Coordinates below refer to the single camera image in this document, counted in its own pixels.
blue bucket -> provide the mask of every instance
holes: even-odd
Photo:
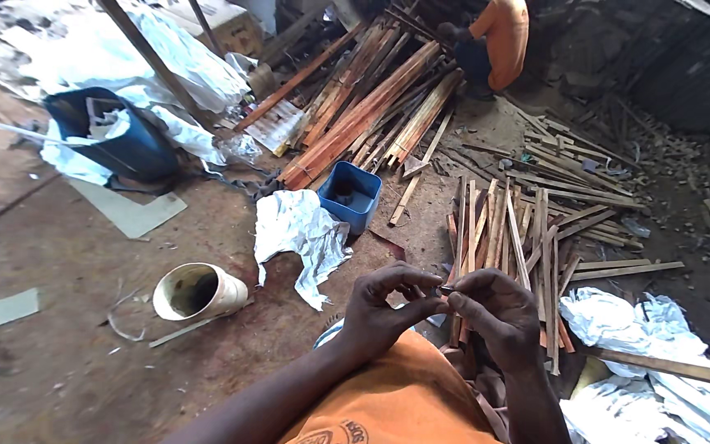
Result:
[[[350,162],[338,162],[317,191],[320,205],[343,222],[350,234],[360,235],[369,227],[380,204],[383,181]]]

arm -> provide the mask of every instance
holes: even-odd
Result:
[[[442,282],[404,262],[358,278],[345,325],[335,338],[205,412],[163,444],[278,441],[306,409],[351,372],[381,356],[406,329],[448,310],[441,299],[422,297],[417,287]],[[394,289],[409,301],[399,310],[385,300]]]
[[[489,2],[487,7],[481,11],[481,14],[478,16],[476,21],[470,25],[470,34],[474,39],[482,37],[487,33],[487,31],[489,31],[489,28],[491,28],[492,24],[495,23],[496,14],[497,5],[495,5],[495,2]]]
[[[570,444],[558,400],[544,370],[536,299],[494,268],[477,270],[454,284],[449,305],[487,344],[506,378],[511,444]]]

corrugated metal sheet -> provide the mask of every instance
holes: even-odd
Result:
[[[710,134],[710,22],[671,44],[634,84],[634,101],[679,130]]]

hand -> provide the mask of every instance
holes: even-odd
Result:
[[[382,267],[355,280],[344,326],[333,341],[364,362],[387,352],[408,328],[437,313],[448,312],[448,304],[427,298],[418,288],[436,287],[443,278],[407,265],[403,261]],[[394,310],[385,300],[399,291],[409,302]]]
[[[536,297],[498,269],[480,269],[454,282],[448,303],[484,338],[504,373],[537,370],[539,316]]]

cardboard box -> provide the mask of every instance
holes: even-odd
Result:
[[[237,52],[253,58],[259,57],[262,51],[262,29],[246,9],[226,0],[198,0],[198,2],[213,35],[225,51]],[[177,2],[161,9],[160,12],[212,50],[210,40],[196,21],[196,15],[193,14],[189,2]]]

